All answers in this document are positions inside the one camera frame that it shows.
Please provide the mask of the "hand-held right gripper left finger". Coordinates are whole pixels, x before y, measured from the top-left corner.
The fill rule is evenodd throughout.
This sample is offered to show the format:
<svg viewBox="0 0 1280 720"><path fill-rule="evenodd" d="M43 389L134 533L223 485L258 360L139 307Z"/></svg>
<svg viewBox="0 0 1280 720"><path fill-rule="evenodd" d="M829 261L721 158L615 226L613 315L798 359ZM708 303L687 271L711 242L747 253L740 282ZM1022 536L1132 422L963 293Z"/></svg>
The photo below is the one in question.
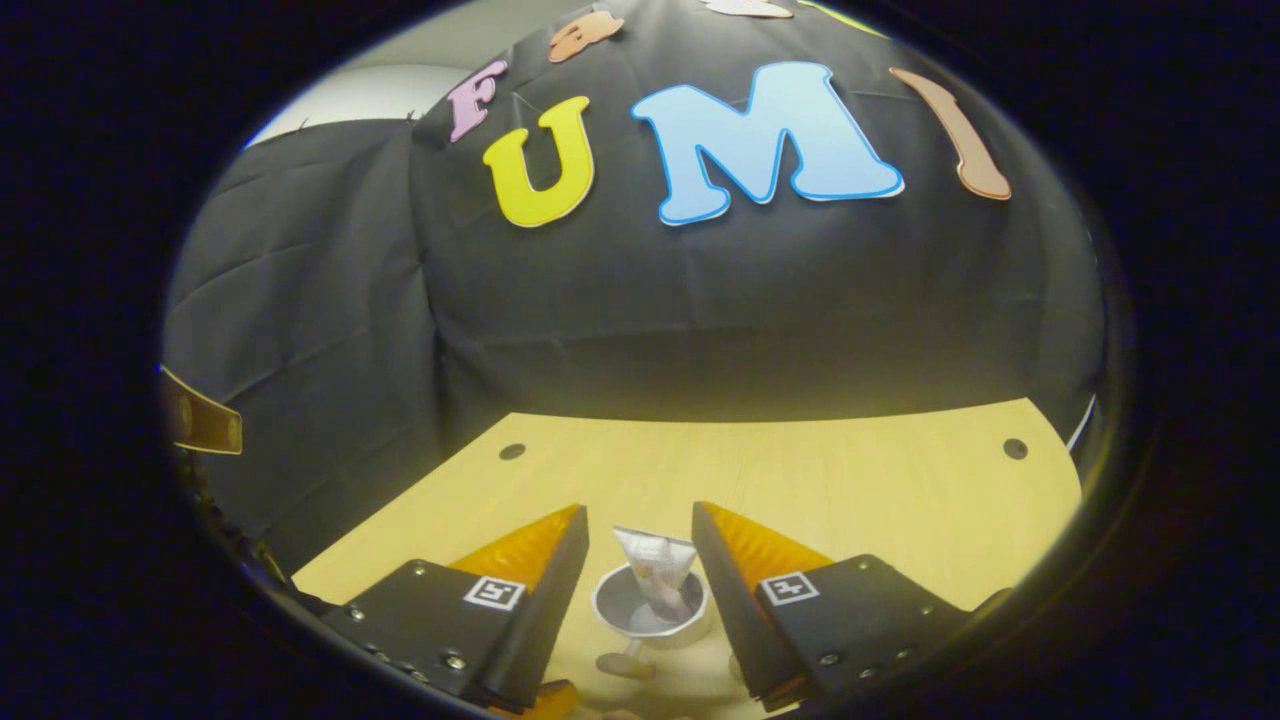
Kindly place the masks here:
<svg viewBox="0 0 1280 720"><path fill-rule="evenodd" d="M451 564L411 559L321 621L421 685L531 708L590 544L571 503Z"/></svg>

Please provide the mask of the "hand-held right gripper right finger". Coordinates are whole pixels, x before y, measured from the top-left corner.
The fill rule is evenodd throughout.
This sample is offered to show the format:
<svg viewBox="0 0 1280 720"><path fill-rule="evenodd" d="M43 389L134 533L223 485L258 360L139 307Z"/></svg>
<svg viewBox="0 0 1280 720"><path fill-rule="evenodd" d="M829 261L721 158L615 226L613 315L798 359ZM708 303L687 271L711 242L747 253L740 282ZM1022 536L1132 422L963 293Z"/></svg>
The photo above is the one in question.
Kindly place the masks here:
<svg viewBox="0 0 1280 720"><path fill-rule="evenodd" d="M742 682L768 711L865 693L972 620L872 553L831 559L717 503L694 503L691 534Z"/></svg>

